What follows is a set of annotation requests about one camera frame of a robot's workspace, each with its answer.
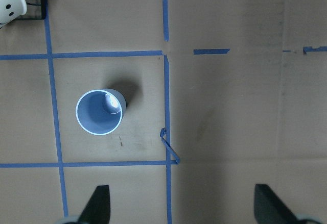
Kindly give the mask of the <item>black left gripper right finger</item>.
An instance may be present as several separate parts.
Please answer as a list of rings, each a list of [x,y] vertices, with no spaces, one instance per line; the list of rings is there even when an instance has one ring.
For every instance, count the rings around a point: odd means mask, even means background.
[[[297,217],[267,184],[255,185],[254,217],[257,223],[298,223]]]

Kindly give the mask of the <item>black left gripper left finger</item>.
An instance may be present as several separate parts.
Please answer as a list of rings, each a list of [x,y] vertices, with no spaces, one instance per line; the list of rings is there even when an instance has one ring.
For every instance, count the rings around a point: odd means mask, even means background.
[[[78,218],[78,223],[109,223],[110,221],[110,191],[108,185],[97,186],[84,210]]]

